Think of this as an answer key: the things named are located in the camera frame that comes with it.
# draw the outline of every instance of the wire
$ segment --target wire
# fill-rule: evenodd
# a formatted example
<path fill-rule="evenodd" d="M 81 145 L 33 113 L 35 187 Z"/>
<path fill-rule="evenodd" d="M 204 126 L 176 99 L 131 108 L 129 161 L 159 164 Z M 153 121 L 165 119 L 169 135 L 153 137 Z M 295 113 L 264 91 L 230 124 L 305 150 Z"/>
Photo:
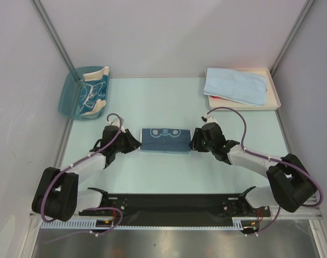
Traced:
<path fill-rule="evenodd" d="M 110 231 L 114 230 L 114 228 L 118 227 L 119 224 L 122 222 L 123 214 L 117 208 L 114 208 L 114 207 L 98 207 L 98 208 L 86 209 L 86 211 L 100 211 L 100 210 L 113 210 L 113 212 L 118 212 L 120 214 L 119 221 L 115 225 L 113 225 L 112 227 L 110 227 L 109 229 L 107 229 L 104 232 L 94 233 L 92 231 L 81 230 L 81 231 L 72 232 L 72 233 L 64 235 L 64 236 L 60 236 L 59 238 L 55 238 L 53 240 L 49 240 L 49 241 L 46 241 L 46 242 L 43 242 L 43 243 L 48 244 L 48 243 L 56 242 L 56 241 L 62 240 L 64 238 L 71 237 L 72 235 L 77 235 L 77 234 L 82 234 L 82 233 L 94 234 L 96 237 L 99 236 L 99 235 L 105 235 L 105 234 L 109 233 Z"/>
<path fill-rule="evenodd" d="M 219 106 L 219 107 L 215 107 L 214 109 L 211 109 L 210 111 L 208 111 L 206 113 L 206 115 L 209 115 L 210 113 L 212 113 L 213 111 L 215 110 L 219 110 L 219 109 L 227 109 L 227 110 L 230 110 L 232 112 L 235 112 L 241 119 L 242 119 L 242 122 L 243 122 L 243 125 L 244 125 L 244 130 L 243 130 L 243 135 L 242 135 L 242 139 L 241 139 L 241 148 L 244 152 L 252 155 L 252 156 L 256 156 L 256 157 L 260 157 L 262 159 L 266 159 L 266 160 L 269 160 L 269 161 L 273 161 L 273 162 L 277 162 L 277 163 L 280 163 L 280 164 L 283 164 L 285 166 L 289 166 L 293 169 L 295 169 L 296 171 L 298 171 L 299 173 L 301 173 L 303 176 L 305 176 L 307 179 L 309 179 L 311 181 L 311 183 L 317 188 L 318 192 L 319 192 L 319 200 L 317 203 L 315 204 L 311 204 L 311 205 L 308 205 L 308 204 L 303 204 L 302 206 L 304 207 L 317 207 L 317 206 L 320 206 L 323 202 L 323 191 L 322 191 L 322 188 L 321 186 L 316 182 L 315 179 L 313 179 L 306 171 L 304 171 L 303 169 L 293 165 L 293 164 L 290 164 L 288 162 L 285 162 L 283 160 L 278 160 L 278 159 L 274 159 L 274 158 L 271 158 L 271 157 L 268 157 L 268 156 L 265 156 L 265 155 L 262 155 L 262 154 L 258 154 L 258 153 L 255 153 L 255 152 L 251 152 L 250 150 L 247 150 L 245 147 L 244 147 L 244 138 L 245 138 L 245 135 L 247 133 L 247 123 L 244 119 L 244 117 L 235 109 L 232 109 L 230 107 L 226 107 L 226 106 Z M 266 226 L 264 227 L 262 230 L 259 230 L 258 232 L 262 232 L 262 231 L 265 231 L 266 229 L 268 229 L 270 226 L 272 226 L 272 224 L 277 220 L 278 216 L 279 216 L 279 213 L 280 213 L 280 210 L 281 210 L 281 207 L 279 206 L 278 208 L 278 211 L 277 211 L 277 214 L 275 215 L 275 217 L 273 218 L 273 220 Z"/>
<path fill-rule="evenodd" d="M 258 221 L 257 222 L 261 222 L 264 220 L 264 215 L 262 214 L 261 210 L 257 210 L 256 214 L 258 216 Z"/>
<path fill-rule="evenodd" d="M 107 122 L 108 122 L 108 119 L 110 116 L 116 116 L 118 119 L 119 119 L 119 129 L 117 131 L 117 133 L 115 134 L 115 136 L 113 137 L 113 139 L 108 143 L 106 144 L 104 147 L 102 147 L 101 149 L 97 150 L 96 152 L 93 152 L 90 156 L 86 156 L 86 157 L 83 157 L 82 159 L 76 161 L 75 163 L 73 163 L 72 165 L 68 166 L 67 168 L 65 168 L 64 170 L 60 171 L 55 177 L 54 179 L 51 181 L 50 185 L 48 186 L 45 194 L 44 194 L 44 197 L 43 197 L 43 200 L 41 202 L 41 206 L 40 206 L 40 215 L 41 215 L 41 218 L 43 219 L 44 222 L 46 223 L 51 223 L 53 221 L 55 221 L 55 219 L 46 219 L 45 218 L 45 214 L 44 214 L 44 209 L 45 209 L 45 204 L 46 204 L 46 200 L 51 192 L 51 189 L 54 187 L 54 184 L 57 182 L 57 180 L 64 174 L 66 173 L 67 171 L 69 171 L 71 168 L 79 165 L 80 163 L 90 159 L 91 157 L 95 156 L 96 154 L 102 152 L 104 149 L 108 148 L 112 143 L 114 143 L 114 141 L 116 140 L 116 138 L 118 137 L 118 135 L 121 133 L 121 128 L 122 128 L 122 118 L 116 114 L 116 113 L 111 113 L 107 116 Z"/>

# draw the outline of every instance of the plastic container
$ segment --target plastic container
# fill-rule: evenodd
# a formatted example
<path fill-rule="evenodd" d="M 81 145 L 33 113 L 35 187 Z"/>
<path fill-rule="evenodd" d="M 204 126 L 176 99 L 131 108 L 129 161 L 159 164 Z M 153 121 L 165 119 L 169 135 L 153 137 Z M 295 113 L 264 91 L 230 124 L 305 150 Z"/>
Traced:
<path fill-rule="evenodd" d="M 83 74 L 93 73 L 95 71 L 99 71 L 103 69 L 103 66 L 87 66 L 80 67 L 73 71 L 71 71 L 64 83 L 64 87 L 62 90 L 61 100 L 59 104 L 59 112 L 61 115 L 65 117 L 69 117 L 71 119 L 77 120 L 91 120 L 100 117 L 104 111 L 105 107 L 99 110 L 94 114 L 81 115 L 79 112 L 78 100 L 81 94 L 81 91 L 84 87 L 84 77 Z M 107 100 L 107 92 L 108 92 L 108 82 L 109 77 L 107 77 L 106 82 L 106 96 L 105 100 Z"/>

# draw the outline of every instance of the blue cloth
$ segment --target blue cloth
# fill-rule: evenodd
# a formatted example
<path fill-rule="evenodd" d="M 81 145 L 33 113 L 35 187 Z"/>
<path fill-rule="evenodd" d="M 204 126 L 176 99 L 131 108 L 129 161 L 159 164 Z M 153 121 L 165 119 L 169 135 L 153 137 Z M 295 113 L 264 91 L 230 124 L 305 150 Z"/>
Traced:
<path fill-rule="evenodd" d="M 141 151 L 188 153 L 191 148 L 191 131 L 166 128 L 142 129 Z"/>
<path fill-rule="evenodd" d="M 266 78 L 231 69 L 207 68 L 205 95 L 218 96 L 243 104 L 266 103 Z"/>

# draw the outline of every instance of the white wall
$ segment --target white wall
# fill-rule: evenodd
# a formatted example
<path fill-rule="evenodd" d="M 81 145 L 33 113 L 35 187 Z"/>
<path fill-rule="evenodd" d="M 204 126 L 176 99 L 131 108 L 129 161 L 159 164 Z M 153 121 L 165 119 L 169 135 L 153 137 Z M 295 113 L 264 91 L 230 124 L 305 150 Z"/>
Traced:
<path fill-rule="evenodd" d="M 292 149 L 323 187 L 327 224 L 327 0 L 316 2 L 273 79 Z"/>
<path fill-rule="evenodd" d="M 268 67 L 306 0 L 42 0 L 76 67 L 112 77 Z"/>
<path fill-rule="evenodd" d="M 16 216 L 7 257 L 16 257 L 41 174 L 57 152 L 67 73 L 30 1 L 0 0 L 0 227 Z"/>

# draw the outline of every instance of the light blue table surface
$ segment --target light blue table surface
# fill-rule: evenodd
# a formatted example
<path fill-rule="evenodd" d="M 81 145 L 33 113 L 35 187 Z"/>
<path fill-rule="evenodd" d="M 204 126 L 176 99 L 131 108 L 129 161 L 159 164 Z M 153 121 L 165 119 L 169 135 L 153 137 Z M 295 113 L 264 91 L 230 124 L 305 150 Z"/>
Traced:
<path fill-rule="evenodd" d="M 143 127 L 190 129 L 201 127 L 208 110 L 202 90 L 205 78 L 119 78 L 110 80 L 106 111 L 92 121 L 74 121 L 63 164 L 86 156 L 101 138 L 106 116 L 115 112 L 139 140 Z M 285 156 L 287 149 L 275 111 L 241 111 L 248 132 L 247 148 Z M 230 111 L 213 112 L 226 139 L 240 141 L 241 119 Z M 268 185 L 268 180 L 245 168 L 217 161 L 211 153 L 159 154 L 136 150 L 117 154 L 106 169 L 95 173 L 80 189 L 96 187 L 112 193 L 231 193 Z"/>

